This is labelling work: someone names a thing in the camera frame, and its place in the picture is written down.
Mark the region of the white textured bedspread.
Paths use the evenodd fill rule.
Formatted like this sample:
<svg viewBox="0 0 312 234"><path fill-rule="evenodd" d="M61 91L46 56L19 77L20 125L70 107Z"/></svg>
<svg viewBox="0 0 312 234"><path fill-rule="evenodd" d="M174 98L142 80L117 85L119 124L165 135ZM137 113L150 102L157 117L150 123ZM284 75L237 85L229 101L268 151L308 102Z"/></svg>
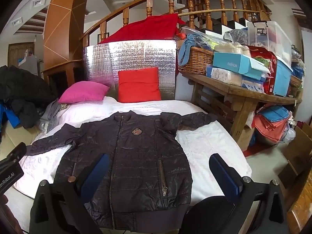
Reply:
<svg viewBox="0 0 312 234"><path fill-rule="evenodd" d="M80 127L89 121L100 121L116 112L133 111L140 115L159 115L161 112L187 115L200 112L201 108L179 100L162 100L142 103L119 103L112 97L103 101L77 103L69 105L57 114L57 126L48 135L54 134L64 124ZM37 127L24 129L13 128L10 123L2 128L1 159L4 159L20 142L30 145L33 141L44 138L45 135ZM179 130L176 136L186 154L192 173L191 204L223 192L213 177L208 160L218 153L223 160L236 169L240 176L251 176L252 170L241 149L223 126L215 121L194 131ZM20 161L24 175L5 193L8 207L19 221L25 232L29 230L30 210L39 182L51 182L55 176L56 167L67 147L61 147L42 156L24 157Z"/></svg>

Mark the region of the brown curved wooden column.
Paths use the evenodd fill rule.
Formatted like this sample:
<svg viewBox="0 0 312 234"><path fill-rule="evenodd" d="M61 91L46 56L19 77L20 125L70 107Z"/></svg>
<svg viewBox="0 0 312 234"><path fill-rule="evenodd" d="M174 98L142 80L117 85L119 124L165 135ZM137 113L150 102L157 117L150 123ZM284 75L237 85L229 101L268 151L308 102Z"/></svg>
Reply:
<svg viewBox="0 0 312 234"><path fill-rule="evenodd" d="M87 0L51 0L44 26L44 66L82 58Z"/></svg>

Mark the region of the clear plastic storage bin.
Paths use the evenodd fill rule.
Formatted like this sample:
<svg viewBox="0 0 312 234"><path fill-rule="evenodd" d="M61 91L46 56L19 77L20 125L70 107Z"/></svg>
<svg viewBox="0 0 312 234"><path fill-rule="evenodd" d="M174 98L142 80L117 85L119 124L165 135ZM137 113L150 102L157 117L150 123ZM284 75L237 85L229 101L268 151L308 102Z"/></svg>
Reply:
<svg viewBox="0 0 312 234"><path fill-rule="evenodd" d="M248 22L247 31L250 46L266 48L291 67L291 41L277 22Z"/></svg>

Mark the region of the blue storage box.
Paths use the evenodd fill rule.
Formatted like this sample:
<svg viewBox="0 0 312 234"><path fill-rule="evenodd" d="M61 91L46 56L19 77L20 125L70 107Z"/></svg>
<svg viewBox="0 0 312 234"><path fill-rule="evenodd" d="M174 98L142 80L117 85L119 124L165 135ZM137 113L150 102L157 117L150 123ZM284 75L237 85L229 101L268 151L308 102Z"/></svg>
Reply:
<svg viewBox="0 0 312 234"><path fill-rule="evenodd" d="M283 60L277 59L276 77L273 87L273 94L285 97L293 70Z"/></svg>

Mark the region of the blue garment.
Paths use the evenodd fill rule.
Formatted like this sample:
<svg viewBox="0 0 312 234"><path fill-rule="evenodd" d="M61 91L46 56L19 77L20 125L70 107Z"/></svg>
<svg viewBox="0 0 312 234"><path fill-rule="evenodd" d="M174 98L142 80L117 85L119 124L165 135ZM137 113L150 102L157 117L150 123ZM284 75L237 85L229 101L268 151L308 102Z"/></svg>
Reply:
<svg viewBox="0 0 312 234"><path fill-rule="evenodd" d="M2 130L3 125L9 121L13 128L20 126L21 122L17 115L11 110L5 107L3 104L0 104L0 125Z"/></svg>

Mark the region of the red square pillow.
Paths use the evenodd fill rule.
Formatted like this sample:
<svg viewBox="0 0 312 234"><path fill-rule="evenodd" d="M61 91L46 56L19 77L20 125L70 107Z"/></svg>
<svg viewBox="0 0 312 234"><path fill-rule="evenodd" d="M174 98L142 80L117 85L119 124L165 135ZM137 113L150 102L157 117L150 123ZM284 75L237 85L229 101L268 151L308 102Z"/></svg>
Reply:
<svg viewBox="0 0 312 234"><path fill-rule="evenodd" d="M161 94L157 67L118 72L118 102L140 103L159 100Z"/></svg>

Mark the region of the toilet paper pack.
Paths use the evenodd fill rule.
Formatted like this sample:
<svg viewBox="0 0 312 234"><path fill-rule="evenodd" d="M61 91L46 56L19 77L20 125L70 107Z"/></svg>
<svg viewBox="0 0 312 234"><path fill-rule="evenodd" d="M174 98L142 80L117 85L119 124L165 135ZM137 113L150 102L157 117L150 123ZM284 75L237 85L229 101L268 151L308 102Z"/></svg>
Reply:
<svg viewBox="0 0 312 234"><path fill-rule="evenodd" d="M242 84L242 76L235 72L217 68L214 66L207 66L206 67L206 75L209 78L221 81L223 83L227 83L230 85L241 86Z"/></svg>

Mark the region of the dark quilted zip jacket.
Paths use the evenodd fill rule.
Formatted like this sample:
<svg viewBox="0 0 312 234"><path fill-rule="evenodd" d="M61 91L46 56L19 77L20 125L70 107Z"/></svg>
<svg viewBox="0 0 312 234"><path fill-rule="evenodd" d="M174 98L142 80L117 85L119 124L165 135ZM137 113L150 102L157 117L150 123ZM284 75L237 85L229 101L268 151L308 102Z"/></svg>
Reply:
<svg viewBox="0 0 312 234"><path fill-rule="evenodd" d="M154 116L114 113L80 127L68 124L27 147L30 156L69 146L55 181L78 175L100 154L109 157L108 172L86 204L101 228L166 232L180 228L191 202L188 159L176 141L179 128L197 129L216 120L203 112Z"/></svg>

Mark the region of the stack of folded coloured cloths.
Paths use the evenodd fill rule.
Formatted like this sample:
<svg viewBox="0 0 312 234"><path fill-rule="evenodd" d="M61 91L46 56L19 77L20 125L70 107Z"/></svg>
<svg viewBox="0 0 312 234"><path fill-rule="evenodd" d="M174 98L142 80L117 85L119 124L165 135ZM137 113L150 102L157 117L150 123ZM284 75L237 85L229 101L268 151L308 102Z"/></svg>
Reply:
<svg viewBox="0 0 312 234"><path fill-rule="evenodd" d="M288 126L292 112L281 105L265 105L254 116L252 128L272 142L279 142Z"/></svg>

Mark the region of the grey folded garment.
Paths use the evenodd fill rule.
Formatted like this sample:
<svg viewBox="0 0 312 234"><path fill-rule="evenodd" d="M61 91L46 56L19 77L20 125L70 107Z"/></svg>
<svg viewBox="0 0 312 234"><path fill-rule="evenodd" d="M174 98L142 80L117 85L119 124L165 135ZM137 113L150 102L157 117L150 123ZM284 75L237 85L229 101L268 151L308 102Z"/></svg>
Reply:
<svg viewBox="0 0 312 234"><path fill-rule="evenodd" d="M38 128L40 129L41 133L46 134L58 125L59 121L57 114L60 109L61 104L58 102L58 98L48 104L45 112L38 121Z"/></svg>

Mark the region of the wooden side table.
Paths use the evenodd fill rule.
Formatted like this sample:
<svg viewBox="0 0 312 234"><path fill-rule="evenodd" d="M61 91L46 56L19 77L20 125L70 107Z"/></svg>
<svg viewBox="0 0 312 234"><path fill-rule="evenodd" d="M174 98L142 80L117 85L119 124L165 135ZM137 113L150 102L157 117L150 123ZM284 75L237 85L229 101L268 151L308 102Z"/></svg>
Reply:
<svg viewBox="0 0 312 234"><path fill-rule="evenodd" d="M293 110L296 112L299 104L302 102L300 98L280 97L250 91L208 78L205 75L190 74L184 71L181 74L188 79L189 84L194 86L191 97L192 104L215 114L217 120L236 142L241 137L249 113L256 110L258 103L282 106L292 105ZM204 92L205 87L223 97L232 98L233 102L230 106L225 105L218 98Z"/></svg>

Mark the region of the black fluffy coat pile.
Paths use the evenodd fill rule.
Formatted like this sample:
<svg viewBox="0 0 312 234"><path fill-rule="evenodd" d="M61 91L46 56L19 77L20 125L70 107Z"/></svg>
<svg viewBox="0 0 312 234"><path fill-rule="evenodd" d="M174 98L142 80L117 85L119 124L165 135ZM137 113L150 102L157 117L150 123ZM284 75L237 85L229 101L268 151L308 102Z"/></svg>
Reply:
<svg viewBox="0 0 312 234"><path fill-rule="evenodd" d="M32 128L40 111L56 100L47 82L15 66L1 66L1 104L11 110L24 128Z"/></svg>

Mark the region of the pink pillow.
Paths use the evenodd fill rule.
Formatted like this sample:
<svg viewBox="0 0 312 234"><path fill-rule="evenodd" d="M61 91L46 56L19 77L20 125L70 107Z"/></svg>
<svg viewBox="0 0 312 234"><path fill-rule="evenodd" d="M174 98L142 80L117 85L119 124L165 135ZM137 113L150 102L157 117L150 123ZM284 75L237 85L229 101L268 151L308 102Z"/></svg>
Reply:
<svg viewBox="0 0 312 234"><path fill-rule="evenodd" d="M109 87L98 82L80 81L71 85L58 100L60 104L75 104L87 101L102 101Z"/></svg>

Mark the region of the blue cloth in basket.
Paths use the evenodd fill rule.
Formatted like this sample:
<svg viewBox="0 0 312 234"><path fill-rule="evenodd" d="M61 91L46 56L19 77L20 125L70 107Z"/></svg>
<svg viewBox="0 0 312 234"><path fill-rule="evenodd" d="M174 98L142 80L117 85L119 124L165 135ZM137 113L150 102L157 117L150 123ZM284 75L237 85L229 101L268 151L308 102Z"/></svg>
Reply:
<svg viewBox="0 0 312 234"><path fill-rule="evenodd" d="M179 66L184 66L188 63L192 47L205 48L206 46L207 41L202 35L197 33L188 34L178 53Z"/></svg>

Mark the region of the teal shoe box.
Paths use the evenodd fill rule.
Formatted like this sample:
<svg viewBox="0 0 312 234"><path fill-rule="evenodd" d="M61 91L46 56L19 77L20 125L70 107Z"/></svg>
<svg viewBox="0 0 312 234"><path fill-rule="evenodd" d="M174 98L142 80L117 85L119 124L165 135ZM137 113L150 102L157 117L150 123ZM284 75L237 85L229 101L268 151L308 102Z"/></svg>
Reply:
<svg viewBox="0 0 312 234"><path fill-rule="evenodd" d="M243 76L261 80L269 76L270 70L260 61L244 54L215 52L213 66L226 69Z"/></svg>

